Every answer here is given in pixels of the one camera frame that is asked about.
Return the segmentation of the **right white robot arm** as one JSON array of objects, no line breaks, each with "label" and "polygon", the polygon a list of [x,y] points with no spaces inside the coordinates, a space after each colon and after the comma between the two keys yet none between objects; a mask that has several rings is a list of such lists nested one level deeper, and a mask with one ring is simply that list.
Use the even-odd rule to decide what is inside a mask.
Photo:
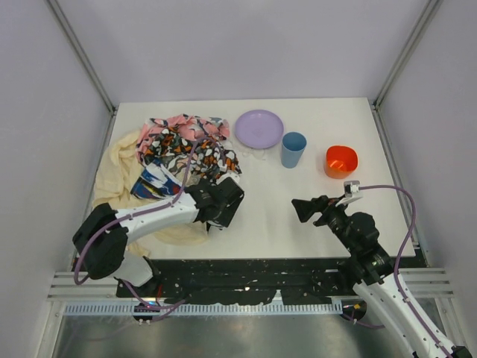
[{"label": "right white robot arm", "polygon": [[346,214],[339,198],[322,195],[310,201],[291,201],[300,222],[316,214],[316,227],[328,227],[350,257],[339,268],[345,282],[377,314],[399,349],[408,357],[471,357],[468,348],[452,342],[429,318],[394,269],[389,254],[379,244],[372,215]]}]

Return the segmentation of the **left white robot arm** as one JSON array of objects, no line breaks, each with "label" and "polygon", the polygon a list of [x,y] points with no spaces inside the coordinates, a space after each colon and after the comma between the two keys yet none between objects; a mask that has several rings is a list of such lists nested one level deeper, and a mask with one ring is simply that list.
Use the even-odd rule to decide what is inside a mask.
[{"label": "left white robot arm", "polygon": [[79,253],[74,281],[112,277],[141,287],[158,276],[145,257],[127,252],[127,246],[154,232],[182,224],[230,225],[244,198],[244,190],[232,178],[219,184],[201,180],[175,196],[141,207],[114,210],[97,206],[72,238]]}]

